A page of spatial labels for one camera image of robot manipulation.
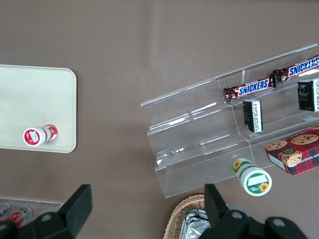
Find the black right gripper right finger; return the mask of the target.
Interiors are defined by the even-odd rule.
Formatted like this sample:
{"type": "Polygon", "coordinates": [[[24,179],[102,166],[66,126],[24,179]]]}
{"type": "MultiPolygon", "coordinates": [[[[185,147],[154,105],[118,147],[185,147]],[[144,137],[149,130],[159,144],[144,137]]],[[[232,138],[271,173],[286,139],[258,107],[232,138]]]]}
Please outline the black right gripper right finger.
{"type": "Polygon", "coordinates": [[[229,211],[228,206],[214,184],[205,184],[204,204],[210,225],[214,228],[229,211]]]}

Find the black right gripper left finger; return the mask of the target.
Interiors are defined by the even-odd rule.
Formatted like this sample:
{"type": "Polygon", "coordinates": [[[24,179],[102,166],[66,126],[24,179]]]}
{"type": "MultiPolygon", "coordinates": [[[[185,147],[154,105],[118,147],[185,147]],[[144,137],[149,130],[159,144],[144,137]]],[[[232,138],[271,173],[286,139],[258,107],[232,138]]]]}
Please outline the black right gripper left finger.
{"type": "Polygon", "coordinates": [[[75,239],[93,210],[92,187],[81,185],[58,211],[71,237],[75,239]]]}

